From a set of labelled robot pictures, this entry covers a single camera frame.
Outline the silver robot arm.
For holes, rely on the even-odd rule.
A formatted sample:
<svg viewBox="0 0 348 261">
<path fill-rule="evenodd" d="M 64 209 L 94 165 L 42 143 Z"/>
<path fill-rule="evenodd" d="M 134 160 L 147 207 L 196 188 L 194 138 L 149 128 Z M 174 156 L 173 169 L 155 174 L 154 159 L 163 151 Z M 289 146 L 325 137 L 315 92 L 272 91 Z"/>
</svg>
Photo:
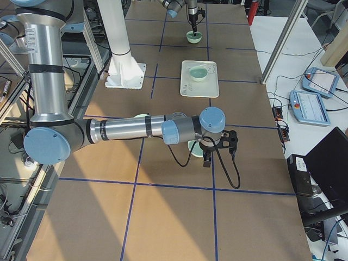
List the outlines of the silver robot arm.
<svg viewBox="0 0 348 261">
<path fill-rule="evenodd" d="M 65 161 L 81 148 L 109 140 L 160 138 L 168 148 L 181 142 L 194 141 L 203 150 L 204 167 L 210 167 L 211 155 L 223 148 L 226 140 L 225 115 L 217 107 L 208 107 L 199 115 L 183 113 L 116 120 L 83 119 L 87 103 L 96 87 L 81 84 L 76 98 L 68 108 L 64 77 L 62 33 L 65 27 L 89 25 L 83 1 L 11 1 L 16 17 L 24 25 L 28 52 L 30 90 L 33 92 L 34 114 L 28 120 L 29 131 L 23 138 L 25 152 L 36 162 L 54 165 Z M 159 1 L 171 17 L 187 8 L 188 22 L 193 32 L 197 17 L 205 10 L 197 1 Z M 137 63 L 131 54 L 125 16 L 121 1 L 97 1 L 110 48 L 108 88 L 141 89 L 146 64 Z"/>
<path fill-rule="evenodd" d="M 197 35 L 198 16 L 201 15 L 204 19 L 206 11 L 199 8 L 197 0 L 159 0 L 158 1 L 165 9 L 167 14 L 175 18 L 178 13 L 185 7 L 188 23 L 192 27 L 193 36 Z"/>
</svg>

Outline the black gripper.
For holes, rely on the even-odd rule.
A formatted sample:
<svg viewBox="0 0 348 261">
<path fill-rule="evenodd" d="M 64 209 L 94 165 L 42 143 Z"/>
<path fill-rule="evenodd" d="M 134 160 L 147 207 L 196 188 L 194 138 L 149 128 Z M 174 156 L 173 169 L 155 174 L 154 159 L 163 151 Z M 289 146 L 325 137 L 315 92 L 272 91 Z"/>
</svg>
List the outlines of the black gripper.
<svg viewBox="0 0 348 261">
<path fill-rule="evenodd" d="M 201 140 L 199 146 L 203 151 L 203 166 L 210 167 L 212 162 L 212 154 L 216 151 L 214 143 L 212 141 Z"/>
<path fill-rule="evenodd" d="M 199 15 L 202 15 L 202 17 L 204 18 L 204 9 L 199 7 L 188 8 L 188 16 L 189 16 L 189 21 L 192 25 L 193 35 L 196 35 L 196 24 L 197 24 Z"/>
</svg>

